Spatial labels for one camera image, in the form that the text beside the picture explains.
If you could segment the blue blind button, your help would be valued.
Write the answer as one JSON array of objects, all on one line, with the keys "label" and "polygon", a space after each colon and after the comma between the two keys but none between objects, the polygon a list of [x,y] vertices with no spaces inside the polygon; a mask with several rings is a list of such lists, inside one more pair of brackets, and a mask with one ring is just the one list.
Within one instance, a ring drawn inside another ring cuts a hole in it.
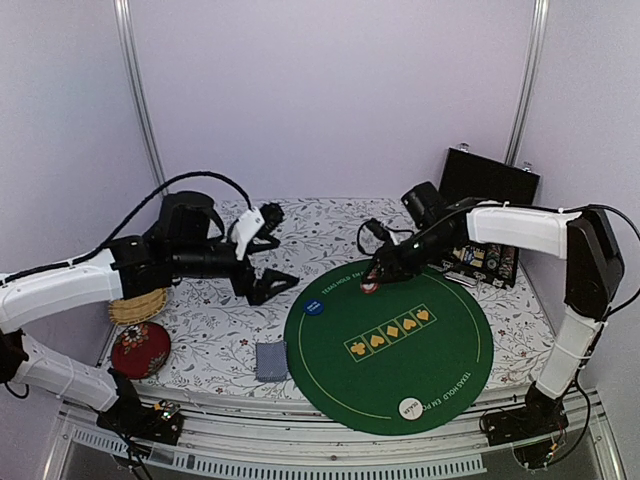
[{"label": "blue blind button", "polygon": [[308,316],[319,316],[324,310],[324,303],[318,299],[309,299],[303,305],[303,313]]}]

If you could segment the white dealer button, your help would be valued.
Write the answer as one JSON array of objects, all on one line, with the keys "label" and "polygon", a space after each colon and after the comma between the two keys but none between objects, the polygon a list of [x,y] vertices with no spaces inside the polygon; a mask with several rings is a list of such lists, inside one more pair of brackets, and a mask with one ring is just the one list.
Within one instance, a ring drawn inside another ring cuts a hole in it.
[{"label": "white dealer button", "polygon": [[398,411],[404,420],[416,421],[423,416],[425,407],[419,399],[407,397],[400,401]]}]

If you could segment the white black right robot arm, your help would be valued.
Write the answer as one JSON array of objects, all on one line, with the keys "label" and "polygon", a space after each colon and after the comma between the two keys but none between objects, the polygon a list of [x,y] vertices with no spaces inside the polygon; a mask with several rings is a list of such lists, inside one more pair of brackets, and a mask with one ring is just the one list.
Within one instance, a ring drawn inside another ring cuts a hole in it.
[{"label": "white black right robot arm", "polygon": [[292,379],[318,410],[357,431],[404,435],[448,422],[485,387],[494,344],[481,307],[435,265],[449,252],[501,244],[565,261],[565,316],[523,405],[489,410],[480,430],[501,445],[566,429],[564,396],[618,310],[624,262],[611,208],[447,204],[430,183],[402,201],[414,229],[366,220],[378,249],[298,296],[283,339],[256,346],[257,378]]}]

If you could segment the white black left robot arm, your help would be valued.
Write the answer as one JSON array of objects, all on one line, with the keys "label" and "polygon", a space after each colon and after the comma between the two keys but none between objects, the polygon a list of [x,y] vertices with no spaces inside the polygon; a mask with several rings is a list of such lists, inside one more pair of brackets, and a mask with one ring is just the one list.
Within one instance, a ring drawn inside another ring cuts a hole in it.
[{"label": "white black left robot arm", "polygon": [[56,352],[27,335],[25,325],[100,302],[131,300],[185,278],[230,281],[236,296],[259,306],[294,286],[298,278],[267,269],[258,275],[251,255],[273,250],[283,221],[277,203],[245,212],[225,227],[214,200],[201,192],[166,195],[155,223],[143,235],[119,228],[76,258],[1,278],[1,382],[37,386],[93,409],[98,424],[125,437],[176,443],[184,422],[177,404],[144,406],[125,375],[101,370]]}]

